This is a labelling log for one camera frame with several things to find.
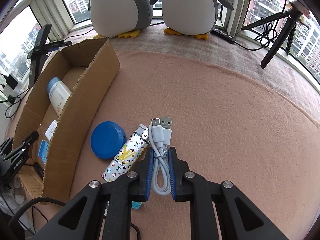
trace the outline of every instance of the blue gripper pad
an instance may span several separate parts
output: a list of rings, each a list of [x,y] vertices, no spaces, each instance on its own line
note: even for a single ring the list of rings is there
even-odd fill
[[[153,163],[154,163],[154,150],[150,151],[150,160],[149,160],[149,167],[148,167],[148,174],[146,179],[146,200],[149,200],[150,191],[151,191],[151,181],[152,181],[152,174],[153,174]]]
[[[172,199],[176,200],[176,181],[175,181],[175,175],[174,175],[171,148],[169,148],[169,151],[168,151],[168,160],[169,160],[169,175],[170,175],[171,195],[172,195]]]

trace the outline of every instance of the tripod stand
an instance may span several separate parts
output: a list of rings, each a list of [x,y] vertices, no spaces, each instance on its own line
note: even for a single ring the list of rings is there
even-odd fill
[[[300,12],[294,4],[292,4],[292,8],[287,10],[284,13],[276,13],[271,16],[268,16],[264,19],[261,19],[259,21],[256,21],[254,23],[251,23],[245,27],[242,28],[242,30],[249,30],[254,27],[260,26],[264,23],[270,23],[273,21],[276,21],[278,19],[283,19],[287,17],[287,21],[285,22],[281,32],[279,33],[278,37],[276,38],[275,42],[273,43],[272,47],[268,51],[268,53],[265,55],[265,57],[262,59],[260,66],[264,69],[270,60],[273,58],[273,56],[277,53],[281,45],[284,43],[286,38],[288,37],[288,43],[287,43],[287,48],[286,48],[286,53],[289,55],[291,43],[293,41],[294,37],[294,32],[296,30],[296,22],[300,20],[300,17],[302,15],[302,12]]]

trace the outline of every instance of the white usb cable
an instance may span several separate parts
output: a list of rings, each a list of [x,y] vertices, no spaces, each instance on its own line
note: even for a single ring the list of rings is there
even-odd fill
[[[152,119],[149,125],[149,140],[155,152],[151,187],[160,196],[168,195],[171,192],[167,150],[172,133],[171,123],[172,118],[161,117]],[[159,187],[157,182],[159,169],[161,169],[163,176],[162,187]]]

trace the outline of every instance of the patterned lighter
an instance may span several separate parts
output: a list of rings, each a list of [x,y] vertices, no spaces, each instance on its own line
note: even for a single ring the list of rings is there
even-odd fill
[[[142,151],[148,146],[148,143],[148,128],[140,124],[104,171],[103,179],[110,182],[127,173]]]

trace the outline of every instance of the black power strip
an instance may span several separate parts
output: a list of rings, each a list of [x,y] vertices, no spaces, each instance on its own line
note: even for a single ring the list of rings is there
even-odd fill
[[[229,42],[231,44],[234,44],[236,42],[236,37],[232,37],[227,32],[220,30],[218,28],[213,28],[213,30],[210,31],[210,33],[213,35],[217,35],[220,38],[223,38],[224,40],[226,40],[227,42]]]

